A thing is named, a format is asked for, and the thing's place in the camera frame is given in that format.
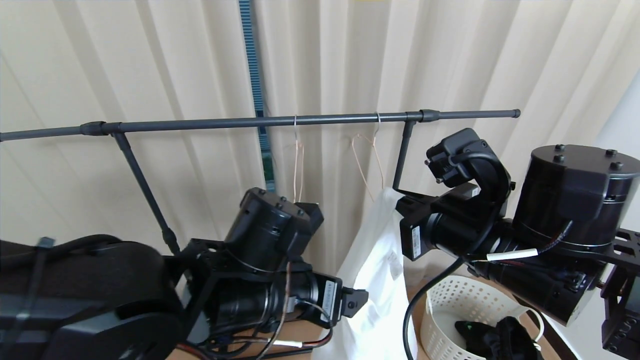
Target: hanger hook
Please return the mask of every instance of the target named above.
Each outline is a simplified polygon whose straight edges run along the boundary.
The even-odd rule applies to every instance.
[[[376,138],[376,135],[378,135],[378,131],[380,130],[380,124],[382,123],[382,119],[380,119],[380,113],[378,113],[376,111],[376,116],[378,117],[378,127],[376,128],[376,131],[373,133],[373,138]]]
[[[293,115],[293,133],[296,135],[296,143],[298,142],[298,114]]]

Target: laundry basket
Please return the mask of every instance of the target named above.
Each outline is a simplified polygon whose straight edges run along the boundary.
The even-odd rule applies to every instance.
[[[542,337],[544,324],[537,311],[521,306],[483,282],[452,275],[431,288],[427,295],[420,342],[431,359],[485,360],[465,350],[465,340],[455,328],[455,323],[460,320],[496,326],[506,316],[519,318],[527,311],[532,311],[540,326],[540,333],[534,341]]]

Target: beige curtain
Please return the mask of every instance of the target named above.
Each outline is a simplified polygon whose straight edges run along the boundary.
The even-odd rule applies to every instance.
[[[640,3],[494,0],[258,0],[255,31],[267,114],[520,108],[515,119],[444,120],[413,130],[401,188],[438,194],[424,152],[473,127],[522,182],[530,151],[548,143],[591,144],[640,67]],[[302,200],[325,222],[307,252],[336,272],[371,200],[351,137],[375,124],[300,127]],[[402,124],[376,139],[385,186]],[[294,129],[269,131],[277,190],[293,193]],[[362,140],[356,153],[374,196],[378,163]],[[514,210],[516,191],[511,198]],[[433,261],[448,256],[435,253]]]
[[[0,131],[252,117],[237,1],[2,1]],[[129,135],[180,244],[224,239],[264,187],[255,129]],[[160,230],[113,139],[0,145],[0,236],[92,233],[155,245]]]

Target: white cloth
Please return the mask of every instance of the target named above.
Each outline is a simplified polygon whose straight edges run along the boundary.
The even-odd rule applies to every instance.
[[[337,274],[344,286],[367,290],[369,301],[353,318],[342,317],[332,340],[314,349],[313,360],[406,357],[402,324],[409,301],[400,244],[402,216],[396,211],[396,202],[402,196],[384,189],[369,210]],[[409,344],[416,358],[417,340],[413,322],[409,324]]]

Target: black fabric in basket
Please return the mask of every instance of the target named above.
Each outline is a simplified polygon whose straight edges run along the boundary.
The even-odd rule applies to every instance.
[[[543,360],[518,319],[507,316],[493,327],[481,322],[456,322],[467,351],[487,360]]]

